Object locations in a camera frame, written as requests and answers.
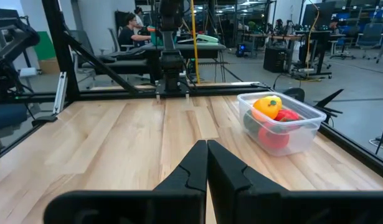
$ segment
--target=green panel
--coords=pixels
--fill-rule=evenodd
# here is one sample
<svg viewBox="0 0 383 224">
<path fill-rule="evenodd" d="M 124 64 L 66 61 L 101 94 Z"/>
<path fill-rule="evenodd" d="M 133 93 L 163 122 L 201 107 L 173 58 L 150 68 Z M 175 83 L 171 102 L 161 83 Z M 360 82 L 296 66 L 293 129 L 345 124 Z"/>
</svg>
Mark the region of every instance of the green panel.
<svg viewBox="0 0 383 224">
<path fill-rule="evenodd" d="M 46 31 L 38 32 L 40 42 L 34 47 L 38 60 L 47 60 L 55 57 L 53 43 Z"/>
</svg>

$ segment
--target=clear plastic bin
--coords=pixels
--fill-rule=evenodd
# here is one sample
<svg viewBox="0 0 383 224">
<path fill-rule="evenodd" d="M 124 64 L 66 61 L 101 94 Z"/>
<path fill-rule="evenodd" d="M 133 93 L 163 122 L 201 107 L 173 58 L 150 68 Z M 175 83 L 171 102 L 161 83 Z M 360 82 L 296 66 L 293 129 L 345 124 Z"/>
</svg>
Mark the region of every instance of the clear plastic bin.
<svg viewBox="0 0 383 224">
<path fill-rule="evenodd" d="M 278 96 L 282 109 L 293 110 L 299 115 L 298 121 L 275 121 L 253 107 L 265 96 Z M 248 135 L 273 156 L 285 156 L 303 152 L 310 148 L 317 130 L 326 115 L 289 96 L 276 92 L 246 93 L 237 96 L 240 109 L 240 123 Z M 259 120 L 252 116 L 256 113 Z"/>
</svg>

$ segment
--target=metal frame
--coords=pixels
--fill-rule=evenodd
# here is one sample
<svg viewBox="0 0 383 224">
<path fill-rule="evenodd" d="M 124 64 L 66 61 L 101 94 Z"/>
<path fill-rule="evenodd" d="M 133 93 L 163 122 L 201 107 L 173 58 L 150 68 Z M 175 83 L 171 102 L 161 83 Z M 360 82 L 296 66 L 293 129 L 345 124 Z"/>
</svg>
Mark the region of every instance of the metal frame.
<svg viewBox="0 0 383 224">
<path fill-rule="evenodd" d="M 63 73 L 67 74 L 68 86 L 66 93 L 67 103 L 64 107 L 70 105 L 74 101 L 84 100 L 115 100 L 115 99 L 135 99 L 135 98 L 156 98 L 156 93 L 153 88 L 144 89 L 136 94 L 132 94 L 126 90 L 107 90 L 107 91 L 79 91 L 77 86 L 77 79 L 73 69 L 70 50 L 67 44 L 67 37 L 64 35 L 64 29 L 61 21 L 57 18 L 61 17 L 60 6 L 58 0 L 42 0 L 47 22 L 49 24 L 50 33 L 53 39 L 57 60 L 60 69 Z M 251 93 L 257 91 L 273 91 L 271 88 L 264 85 L 224 85 L 224 86 L 200 86 L 190 87 L 189 96 L 214 96 L 214 95 L 237 95 L 241 93 Z M 164 97 L 184 97 L 182 93 L 173 93 L 165 95 Z M 55 93 L 36 93 L 34 95 L 24 95 L 21 98 L 5 101 L 4 103 L 23 103 L 23 102 L 53 102 L 55 100 Z M 25 133 L 15 142 L 5 148 L 0 157 L 9 152 L 12 148 L 17 146 L 32 133 L 36 132 L 42 125 L 33 127 L 30 131 Z M 339 147 L 350 153 L 359 161 L 363 162 L 373 171 L 377 172 L 383 177 L 383 160 L 376 157 L 373 153 L 364 149 L 348 137 L 341 134 L 339 131 L 329 127 L 327 124 L 322 123 L 319 132 L 325 135 L 328 139 L 332 140 Z"/>
</svg>

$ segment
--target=yellow pole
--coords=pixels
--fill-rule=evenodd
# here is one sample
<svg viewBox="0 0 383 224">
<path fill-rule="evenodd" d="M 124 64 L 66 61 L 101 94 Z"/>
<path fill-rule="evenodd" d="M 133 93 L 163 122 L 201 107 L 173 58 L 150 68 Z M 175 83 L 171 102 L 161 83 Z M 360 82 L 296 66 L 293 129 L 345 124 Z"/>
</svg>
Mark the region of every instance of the yellow pole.
<svg viewBox="0 0 383 224">
<path fill-rule="evenodd" d="M 196 58 L 197 83 L 199 83 L 198 51 L 197 51 L 197 37 L 196 37 L 196 17 L 194 16 L 194 0 L 191 0 L 190 11 L 191 11 L 191 19 L 192 19 L 192 38 L 194 39 L 194 56 Z"/>
</svg>

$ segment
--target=cardboard box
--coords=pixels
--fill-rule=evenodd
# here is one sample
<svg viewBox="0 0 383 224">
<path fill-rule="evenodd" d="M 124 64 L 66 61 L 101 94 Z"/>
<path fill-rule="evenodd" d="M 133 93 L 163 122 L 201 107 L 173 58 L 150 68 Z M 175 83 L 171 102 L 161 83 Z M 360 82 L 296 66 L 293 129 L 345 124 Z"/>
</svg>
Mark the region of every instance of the cardboard box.
<svg viewBox="0 0 383 224">
<path fill-rule="evenodd" d="M 60 67 L 57 58 L 39 60 L 39 67 L 43 74 L 58 75 L 60 73 Z"/>
</svg>

